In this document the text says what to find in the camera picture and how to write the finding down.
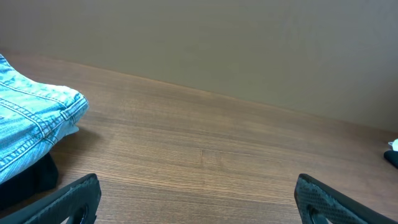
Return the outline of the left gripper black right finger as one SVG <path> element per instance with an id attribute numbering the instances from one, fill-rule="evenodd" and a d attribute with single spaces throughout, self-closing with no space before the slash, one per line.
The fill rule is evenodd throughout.
<path id="1" fill-rule="evenodd" d="M 294 198 L 303 224 L 397 224 L 308 174 L 300 174 Z"/>

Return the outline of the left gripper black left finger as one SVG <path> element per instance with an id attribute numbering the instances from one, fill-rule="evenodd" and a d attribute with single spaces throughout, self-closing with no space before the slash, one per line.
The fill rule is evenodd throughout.
<path id="1" fill-rule="evenodd" d="M 101 200 L 97 175 L 84 177 L 1 219 L 1 224 L 94 224 Z"/>

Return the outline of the dark green polo shirt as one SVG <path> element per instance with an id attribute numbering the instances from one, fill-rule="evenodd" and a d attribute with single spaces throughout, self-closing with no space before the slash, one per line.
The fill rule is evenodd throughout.
<path id="1" fill-rule="evenodd" d="M 386 151 L 384 153 L 384 158 L 390 162 L 395 168 L 398 169 L 398 152 L 397 151 Z"/>

